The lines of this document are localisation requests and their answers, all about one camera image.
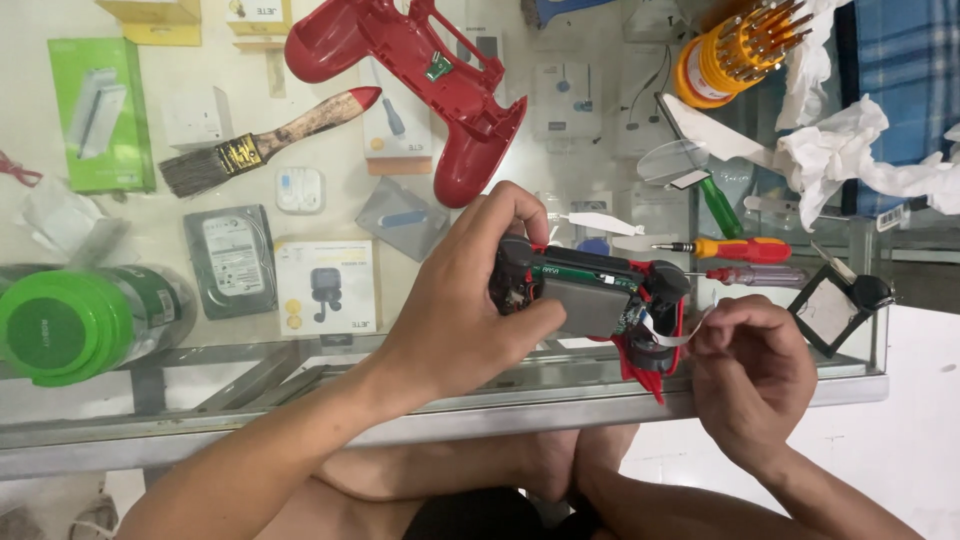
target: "red yellow screwdriver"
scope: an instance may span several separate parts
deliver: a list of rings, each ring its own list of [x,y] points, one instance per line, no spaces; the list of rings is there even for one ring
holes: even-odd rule
[[[717,257],[753,264],[779,264],[793,255],[790,246],[776,238],[747,238],[746,240],[697,238],[692,242],[657,244],[653,247],[678,253],[692,253],[696,258]]]

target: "red brush tip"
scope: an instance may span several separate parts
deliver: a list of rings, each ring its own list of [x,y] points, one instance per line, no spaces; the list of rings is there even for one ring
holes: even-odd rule
[[[381,93],[383,93],[383,88],[380,86],[360,86],[350,91],[353,99],[357,100],[363,110],[372,107],[376,100],[380,99]]]

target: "yellow product box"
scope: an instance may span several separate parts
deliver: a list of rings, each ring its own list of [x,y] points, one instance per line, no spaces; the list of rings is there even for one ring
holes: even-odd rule
[[[96,0],[138,45],[200,46],[200,0]]]
[[[227,24],[238,36],[286,35],[294,25],[290,0],[226,0]]]

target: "paint brush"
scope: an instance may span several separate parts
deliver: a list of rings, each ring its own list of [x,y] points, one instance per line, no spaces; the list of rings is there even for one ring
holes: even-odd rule
[[[178,198],[208,191],[267,164],[277,152],[311,135],[346,124],[380,97],[378,86],[361,86],[326,99],[289,124],[265,134],[246,134],[160,164],[160,174]]]

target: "barcode label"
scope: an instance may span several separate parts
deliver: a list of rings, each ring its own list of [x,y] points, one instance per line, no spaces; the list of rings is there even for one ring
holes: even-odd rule
[[[883,233],[884,231],[889,231],[902,223],[903,221],[903,205],[896,207],[895,209],[887,210],[881,215],[876,217],[876,229]]]
[[[156,292],[156,295],[163,304],[163,322],[161,324],[165,325],[174,322],[177,312],[174,309],[174,299],[170,298],[170,292],[166,289],[161,289]]]

